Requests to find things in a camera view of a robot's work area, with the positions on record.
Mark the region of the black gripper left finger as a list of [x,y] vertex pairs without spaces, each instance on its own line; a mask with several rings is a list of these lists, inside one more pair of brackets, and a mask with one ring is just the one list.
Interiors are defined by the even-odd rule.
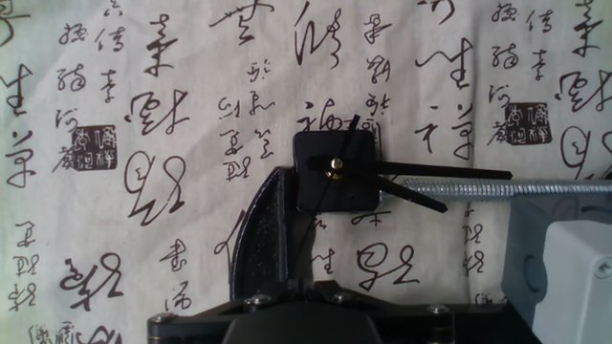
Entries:
[[194,315],[157,313],[147,319],[147,343],[222,343],[230,325],[241,316],[295,301],[299,293],[295,283],[272,284]]

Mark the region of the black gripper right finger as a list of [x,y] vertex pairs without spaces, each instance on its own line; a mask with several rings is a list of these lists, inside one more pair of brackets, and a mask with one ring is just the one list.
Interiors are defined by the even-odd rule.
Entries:
[[365,330],[380,343],[453,343],[454,312],[444,304],[407,306],[343,288],[336,281],[315,282],[306,288],[308,301],[330,306],[350,332]]

